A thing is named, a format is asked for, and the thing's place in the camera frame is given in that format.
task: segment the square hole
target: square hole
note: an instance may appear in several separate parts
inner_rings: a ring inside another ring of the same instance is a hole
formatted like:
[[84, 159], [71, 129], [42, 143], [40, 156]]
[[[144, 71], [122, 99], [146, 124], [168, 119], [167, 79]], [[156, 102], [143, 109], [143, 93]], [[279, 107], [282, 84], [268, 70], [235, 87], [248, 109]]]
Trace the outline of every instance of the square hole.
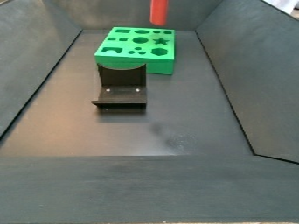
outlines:
[[116, 32], [120, 32], [120, 33], [130, 33], [130, 30], [116, 30]]

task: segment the green shape sorter block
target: green shape sorter block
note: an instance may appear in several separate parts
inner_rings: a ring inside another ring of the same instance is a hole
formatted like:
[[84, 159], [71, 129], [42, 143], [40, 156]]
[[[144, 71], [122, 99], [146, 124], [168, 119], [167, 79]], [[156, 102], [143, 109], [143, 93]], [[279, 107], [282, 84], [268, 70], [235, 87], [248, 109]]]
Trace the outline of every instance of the green shape sorter block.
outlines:
[[175, 30], [115, 27], [96, 51], [96, 62], [115, 69], [147, 64], [150, 74], [172, 74], [174, 41]]

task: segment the black holder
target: black holder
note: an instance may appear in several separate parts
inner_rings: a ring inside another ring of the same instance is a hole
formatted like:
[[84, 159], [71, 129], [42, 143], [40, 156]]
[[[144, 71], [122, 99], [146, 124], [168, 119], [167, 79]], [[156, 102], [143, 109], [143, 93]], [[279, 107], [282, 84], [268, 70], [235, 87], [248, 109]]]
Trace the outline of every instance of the black holder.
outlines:
[[147, 104], [146, 64], [114, 69], [98, 64], [102, 89], [92, 103], [104, 109], [144, 109]]

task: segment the gray wall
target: gray wall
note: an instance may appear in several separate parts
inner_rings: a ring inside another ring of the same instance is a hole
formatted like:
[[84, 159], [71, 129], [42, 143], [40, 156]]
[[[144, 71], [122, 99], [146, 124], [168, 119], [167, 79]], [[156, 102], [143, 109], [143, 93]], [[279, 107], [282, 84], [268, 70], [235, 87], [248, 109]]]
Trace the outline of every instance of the gray wall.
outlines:
[[198, 29], [258, 155], [299, 162], [299, 23], [259, 0], [224, 0]]
[[[171, 0], [166, 28], [195, 30], [222, 0]], [[83, 29], [152, 27], [150, 0], [54, 0]]]
[[51, 1], [0, 5], [0, 136], [79, 33]]
[[298, 186], [262, 157], [3, 157], [0, 223], [298, 223]]

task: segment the red object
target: red object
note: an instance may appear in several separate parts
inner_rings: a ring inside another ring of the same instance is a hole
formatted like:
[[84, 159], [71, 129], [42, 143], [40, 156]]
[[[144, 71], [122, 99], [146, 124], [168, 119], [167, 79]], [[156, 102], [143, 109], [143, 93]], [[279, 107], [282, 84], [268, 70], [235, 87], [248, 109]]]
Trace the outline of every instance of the red object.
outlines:
[[168, 11], [168, 0], [152, 0], [151, 23], [166, 25]]

